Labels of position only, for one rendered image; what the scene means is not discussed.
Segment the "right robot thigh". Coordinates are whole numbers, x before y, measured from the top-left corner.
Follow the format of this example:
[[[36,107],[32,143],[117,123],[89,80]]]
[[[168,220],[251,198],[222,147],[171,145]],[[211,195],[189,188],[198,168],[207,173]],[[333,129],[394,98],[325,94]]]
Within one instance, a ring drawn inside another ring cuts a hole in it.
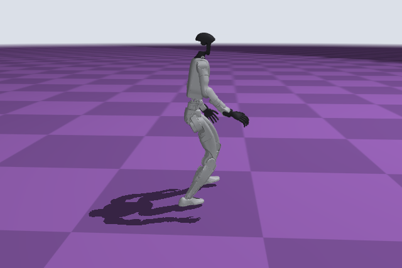
[[[202,166],[205,165],[209,158],[217,159],[217,148],[215,143],[214,134],[212,133],[209,125],[203,119],[203,117],[196,117],[195,115],[190,117],[189,122],[193,132],[198,132],[200,142],[205,149],[207,155],[202,158]]]

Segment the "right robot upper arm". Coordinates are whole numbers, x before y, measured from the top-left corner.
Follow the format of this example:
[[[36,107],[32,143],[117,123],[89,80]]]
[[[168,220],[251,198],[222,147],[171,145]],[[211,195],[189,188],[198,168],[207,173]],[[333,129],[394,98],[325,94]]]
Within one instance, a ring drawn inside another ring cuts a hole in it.
[[[196,64],[196,69],[197,69],[198,76],[199,76],[202,97],[207,99],[209,97],[206,94],[206,89],[208,88],[208,84],[209,84],[209,74],[208,74],[209,65],[205,61],[198,61]]]

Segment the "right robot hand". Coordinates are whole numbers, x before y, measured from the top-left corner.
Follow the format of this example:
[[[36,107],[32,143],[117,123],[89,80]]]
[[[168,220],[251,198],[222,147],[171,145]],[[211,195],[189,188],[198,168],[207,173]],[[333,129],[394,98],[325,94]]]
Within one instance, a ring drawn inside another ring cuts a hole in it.
[[[232,109],[231,109],[231,111],[228,113],[228,112],[223,112],[222,113],[224,116],[227,116],[227,117],[233,117],[234,119],[236,119],[236,120],[238,120],[238,121],[240,121],[240,122],[242,122],[243,124],[244,124],[244,127],[245,126],[247,126],[248,124],[249,124],[249,118],[243,113],[243,112],[238,112],[238,111],[233,111]]]

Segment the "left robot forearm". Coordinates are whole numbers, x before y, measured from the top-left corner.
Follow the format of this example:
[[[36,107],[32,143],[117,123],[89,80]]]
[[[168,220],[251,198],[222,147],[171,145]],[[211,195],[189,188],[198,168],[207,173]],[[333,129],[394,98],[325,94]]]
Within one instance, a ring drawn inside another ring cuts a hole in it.
[[[200,100],[200,99],[196,99],[196,100],[200,102],[199,108],[200,108],[202,111],[204,111],[204,110],[207,109],[206,106],[205,106],[204,103],[203,103],[203,100]]]

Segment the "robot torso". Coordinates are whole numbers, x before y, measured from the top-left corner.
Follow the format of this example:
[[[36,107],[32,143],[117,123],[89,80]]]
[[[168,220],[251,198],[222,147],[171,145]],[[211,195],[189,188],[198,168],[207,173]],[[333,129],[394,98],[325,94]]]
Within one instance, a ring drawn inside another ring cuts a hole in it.
[[[195,115],[196,117],[201,117],[201,110],[199,109],[200,102],[197,101],[196,99],[202,100],[203,97],[202,97],[202,93],[201,93],[199,76],[198,76],[198,72],[196,69],[196,64],[198,61],[205,61],[209,65],[209,62],[204,58],[205,58],[204,56],[201,56],[201,58],[192,58],[192,61],[190,63],[189,74],[188,74],[188,83],[187,83],[187,97],[192,98],[192,99],[191,99],[191,101],[188,102],[188,105],[185,108],[185,113],[184,113],[184,120],[188,125],[189,125],[191,116]],[[210,66],[209,66],[208,74],[210,77]]]

